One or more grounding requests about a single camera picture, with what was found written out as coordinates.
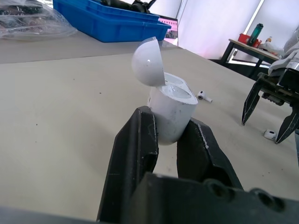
blue plastic crate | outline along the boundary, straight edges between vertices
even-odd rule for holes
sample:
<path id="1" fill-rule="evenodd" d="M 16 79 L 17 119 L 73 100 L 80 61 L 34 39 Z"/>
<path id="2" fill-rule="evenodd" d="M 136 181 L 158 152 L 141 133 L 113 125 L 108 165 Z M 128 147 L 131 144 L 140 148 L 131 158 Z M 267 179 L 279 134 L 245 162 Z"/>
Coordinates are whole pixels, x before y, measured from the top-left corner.
<path id="1" fill-rule="evenodd" d="M 102 42 L 143 41 L 153 36 L 161 41 L 167 29 L 171 28 L 159 21 L 136 21 L 132 17 L 112 19 L 107 14 L 99 15 L 86 10 L 78 0 L 53 0 L 53 6 L 72 26 Z"/>
<path id="2" fill-rule="evenodd" d="M 125 19 L 125 20 L 156 23 L 160 18 L 160 16 L 154 14 L 137 13 L 129 10 L 107 7 L 102 5 L 98 1 L 93 1 L 93 0 L 63 0 L 58 2 L 64 2 L 70 5 L 76 5 L 81 9 L 84 9 L 93 14 L 103 16 L 105 18 L 116 19 L 116 20 Z"/>

red container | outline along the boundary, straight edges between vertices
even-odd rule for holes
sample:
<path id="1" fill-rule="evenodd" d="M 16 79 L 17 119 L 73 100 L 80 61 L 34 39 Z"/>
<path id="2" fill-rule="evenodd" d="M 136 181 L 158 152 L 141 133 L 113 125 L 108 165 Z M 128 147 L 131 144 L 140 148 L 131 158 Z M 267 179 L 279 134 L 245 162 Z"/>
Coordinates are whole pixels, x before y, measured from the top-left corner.
<path id="1" fill-rule="evenodd" d="M 240 34 L 238 41 L 247 44 L 247 41 L 249 40 L 250 36 L 245 34 Z M 254 42 L 253 47 L 257 48 L 262 41 L 259 41 L 258 39 Z"/>
<path id="2" fill-rule="evenodd" d="M 245 34 L 240 34 L 238 41 L 247 44 L 247 41 L 249 40 L 250 36 Z"/>

open case lid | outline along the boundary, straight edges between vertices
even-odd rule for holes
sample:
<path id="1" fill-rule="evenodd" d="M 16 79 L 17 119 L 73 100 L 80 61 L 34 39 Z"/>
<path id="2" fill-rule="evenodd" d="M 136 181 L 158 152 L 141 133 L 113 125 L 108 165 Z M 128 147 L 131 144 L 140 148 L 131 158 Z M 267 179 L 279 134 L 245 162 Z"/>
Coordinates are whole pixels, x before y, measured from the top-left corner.
<path id="1" fill-rule="evenodd" d="M 132 58 L 136 78 L 148 86 L 165 85 L 163 62 L 158 40 L 151 37 L 142 41 Z"/>

black table leg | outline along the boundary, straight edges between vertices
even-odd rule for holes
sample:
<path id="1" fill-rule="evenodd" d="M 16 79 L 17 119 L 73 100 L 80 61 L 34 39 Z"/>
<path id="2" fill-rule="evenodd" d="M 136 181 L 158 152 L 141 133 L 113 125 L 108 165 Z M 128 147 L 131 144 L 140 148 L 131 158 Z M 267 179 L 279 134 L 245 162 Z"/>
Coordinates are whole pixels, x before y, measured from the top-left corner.
<path id="1" fill-rule="evenodd" d="M 260 65 L 262 64 L 263 60 L 259 59 L 258 62 L 256 63 L 255 67 L 253 68 L 252 72 L 249 74 L 248 78 L 252 78 L 256 71 L 258 70 L 258 68 L 260 67 Z"/>
<path id="2" fill-rule="evenodd" d="M 229 45 L 226 48 L 226 50 L 225 50 L 225 52 L 224 52 L 224 54 L 223 54 L 223 56 L 222 56 L 222 58 L 220 60 L 220 64 L 222 66 L 225 65 L 225 63 L 228 60 L 228 57 L 229 57 L 229 55 L 230 55 L 230 53 L 231 53 L 231 51 L 232 51 L 233 48 L 234 48 L 234 43 L 233 42 L 229 42 Z"/>

small white object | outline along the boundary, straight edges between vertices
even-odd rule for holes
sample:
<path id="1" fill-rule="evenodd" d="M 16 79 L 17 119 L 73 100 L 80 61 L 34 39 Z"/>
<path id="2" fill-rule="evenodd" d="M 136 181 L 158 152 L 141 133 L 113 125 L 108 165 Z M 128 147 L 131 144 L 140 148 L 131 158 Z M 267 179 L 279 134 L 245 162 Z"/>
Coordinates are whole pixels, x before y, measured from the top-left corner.
<path id="1" fill-rule="evenodd" d="M 141 42 L 133 54 L 132 69 L 136 78 L 145 85 L 165 85 L 161 52 L 155 37 Z"/>
<path id="2" fill-rule="evenodd" d="M 204 91 L 199 91 L 199 93 L 197 94 L 197 99 L 204 99 L 207 102 L 211 103 L 213 100 L 209 97 L 206 96 L 206 93 Z"/>
<path id="3" fill-rule="evenodd" d="M 147 106 L 155 116 L 159 144 L 177 142 L 198 104 L 196 97 L 183 79 L 164 73 L 156 38 L 141 43 L 133 55 L 132 68 L 141 83 L 152 86 Z"/>
<path id="4" fill-rule="evenodd" d="M 267 130 L 264 132 L 263 136 L 264 136 L 265 138 L 267 138 L 267 139 L 273 140 L 273 139 L 276 138 L 276 133 L 275 133 L 275 131 L 272 131 L 272 130 L 267 129 Z"/>

